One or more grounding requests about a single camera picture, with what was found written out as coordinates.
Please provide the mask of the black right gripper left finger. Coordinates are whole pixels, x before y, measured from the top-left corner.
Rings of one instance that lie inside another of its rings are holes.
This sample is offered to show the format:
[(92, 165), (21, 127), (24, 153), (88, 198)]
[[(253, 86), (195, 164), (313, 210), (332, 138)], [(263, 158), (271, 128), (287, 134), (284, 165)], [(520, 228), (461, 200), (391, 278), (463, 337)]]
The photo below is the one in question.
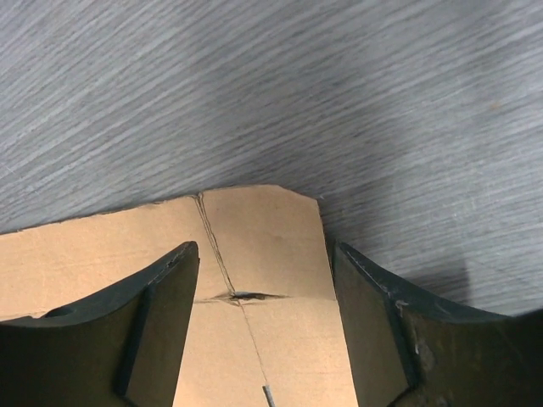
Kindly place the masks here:
[(186, 242), (34, 318), (1, 323), (3, 406), (171, 406), (199, 274)]

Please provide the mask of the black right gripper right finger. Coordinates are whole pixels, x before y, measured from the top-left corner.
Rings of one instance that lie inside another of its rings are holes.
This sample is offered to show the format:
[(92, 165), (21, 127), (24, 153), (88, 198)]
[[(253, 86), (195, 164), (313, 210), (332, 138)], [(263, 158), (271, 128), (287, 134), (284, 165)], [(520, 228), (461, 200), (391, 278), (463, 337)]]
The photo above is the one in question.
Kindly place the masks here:
[(450, 301), (346, 243), (334, 245), (332, 268), (359, 405), (541, 405), (540, 310)]

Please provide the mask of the cardboard box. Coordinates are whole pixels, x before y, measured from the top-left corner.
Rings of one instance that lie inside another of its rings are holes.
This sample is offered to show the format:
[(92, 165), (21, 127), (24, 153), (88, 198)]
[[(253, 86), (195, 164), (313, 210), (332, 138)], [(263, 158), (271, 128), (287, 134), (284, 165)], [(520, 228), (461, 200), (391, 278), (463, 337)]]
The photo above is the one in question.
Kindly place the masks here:
[(1, 237), (1, 316), (38, 316), (186, 241), (200, 270), (177, 406), (354, 406), (316, 200), (202, 192)]

